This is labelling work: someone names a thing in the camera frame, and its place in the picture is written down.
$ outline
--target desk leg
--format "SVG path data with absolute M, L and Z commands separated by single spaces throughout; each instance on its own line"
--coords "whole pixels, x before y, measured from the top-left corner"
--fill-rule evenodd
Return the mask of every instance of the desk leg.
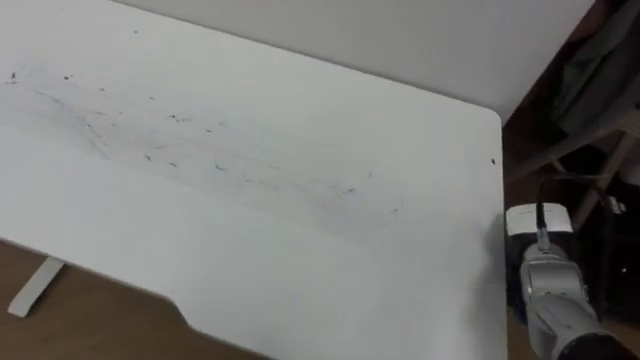
M 31 306 L 42 295 L 42 292 L 49 286 L 49 283 L 58 274 L 58 271 L 62 269 L 63 265 L 64 262 L 47 257 L 38 270 L 31 275 L 29 281 L 20 289 L 16 297 L 13 298 L 13 301 L 9 304 L 9 314 L 19 317 L 27 316 Z

